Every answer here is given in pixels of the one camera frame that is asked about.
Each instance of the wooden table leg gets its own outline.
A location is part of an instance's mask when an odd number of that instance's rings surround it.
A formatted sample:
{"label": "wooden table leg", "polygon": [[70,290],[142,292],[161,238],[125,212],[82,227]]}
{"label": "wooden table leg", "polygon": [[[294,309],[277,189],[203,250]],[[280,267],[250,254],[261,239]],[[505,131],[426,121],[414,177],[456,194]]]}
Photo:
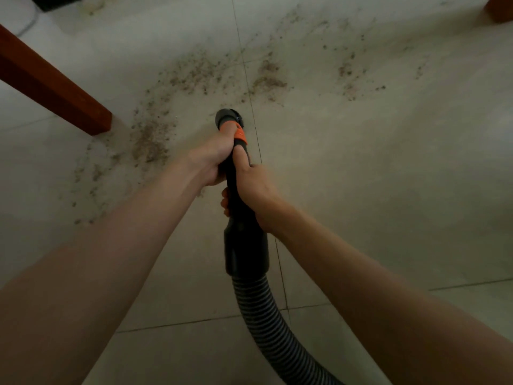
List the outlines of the wooden table leg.
{"label": "wooden table leg", "polygon": [[0,79],[89,135],[110,130],[107,108],[2,25]]}
{"label": "wooden table leg", "polygon": [[513,20],[513,0],[489,0],[484,9],[496,23]]}

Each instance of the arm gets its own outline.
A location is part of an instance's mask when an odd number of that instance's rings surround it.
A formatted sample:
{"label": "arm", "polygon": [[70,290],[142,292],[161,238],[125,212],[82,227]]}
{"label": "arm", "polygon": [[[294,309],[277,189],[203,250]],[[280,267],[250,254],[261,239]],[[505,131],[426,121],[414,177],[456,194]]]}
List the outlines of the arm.
{"label": "arm", "polygon": [[240,197],[259,224],[286,245],[392,383],[513,383],[513,343],[288,205],[239,148],[234,162]]}
{"label": "arm", "polygon": [[201,188],[216,182],[235,126],[0,291],[0,383],[82,383]]}

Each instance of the ribbed hose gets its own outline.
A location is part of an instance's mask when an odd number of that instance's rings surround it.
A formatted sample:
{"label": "ribbed hose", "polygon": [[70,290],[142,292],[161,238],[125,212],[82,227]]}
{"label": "ribbed hose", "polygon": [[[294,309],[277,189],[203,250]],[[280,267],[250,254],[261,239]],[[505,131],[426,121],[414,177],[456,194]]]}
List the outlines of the ribbed hose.
{"label": "ribbed hose", "polygon": [[233,278],[240,312],[256,345],[287,384],[342,384],[298,342],[279,313],[267,278]]}

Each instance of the vacuum hose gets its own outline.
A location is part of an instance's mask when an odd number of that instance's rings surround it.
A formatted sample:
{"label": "vacuum hose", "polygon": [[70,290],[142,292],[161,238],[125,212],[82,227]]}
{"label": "vacuum hose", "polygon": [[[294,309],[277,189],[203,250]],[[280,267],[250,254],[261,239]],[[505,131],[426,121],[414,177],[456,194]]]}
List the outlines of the vacuum hose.
{"label": "vacuum hose", "polygon": [[[242,117],[233,109],[221,109],[215,124],[235,122],[234,146],[247,153]],[[287,384],[338,384],[298,342],[278,310],[269,288],[267,234],[256,221],[254,212],[240,199],[236,187],[233,156],[220,165],[228,182],[230,220],[224,231],[226,271],[232,277],[242,317],[253,339],[279,377]]]}

